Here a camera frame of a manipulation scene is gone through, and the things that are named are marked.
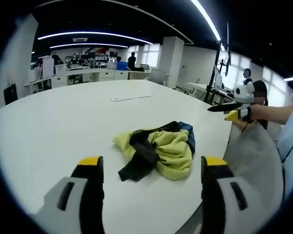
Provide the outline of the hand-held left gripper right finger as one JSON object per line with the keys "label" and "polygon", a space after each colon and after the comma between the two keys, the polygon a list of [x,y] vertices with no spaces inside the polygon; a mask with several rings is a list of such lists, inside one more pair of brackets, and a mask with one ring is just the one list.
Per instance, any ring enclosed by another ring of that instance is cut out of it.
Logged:
{"label": "hand-held left gripper right finger", "polygon": [[255,234],[262,226],[260,193],[219,157],[201,158],[202,234]]}

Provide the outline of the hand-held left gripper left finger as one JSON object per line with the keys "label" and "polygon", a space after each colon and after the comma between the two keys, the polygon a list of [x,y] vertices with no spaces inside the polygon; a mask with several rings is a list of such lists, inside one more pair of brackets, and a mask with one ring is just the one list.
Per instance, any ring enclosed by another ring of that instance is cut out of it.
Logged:
{"label": "hand-held left gripper left finger", "polygon": [[103,234],[104,161],[81,160],[45,195],[35,221],[48,234]]}

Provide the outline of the person's right hand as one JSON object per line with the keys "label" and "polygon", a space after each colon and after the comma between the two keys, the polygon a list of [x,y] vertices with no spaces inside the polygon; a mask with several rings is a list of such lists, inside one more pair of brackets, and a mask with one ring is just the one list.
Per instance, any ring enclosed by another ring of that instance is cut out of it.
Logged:
{"label": "person's right hand", "polygon": [[254,104],[251,106],[250,119],[251,120],[262,120],[265,119],[266,106]]}

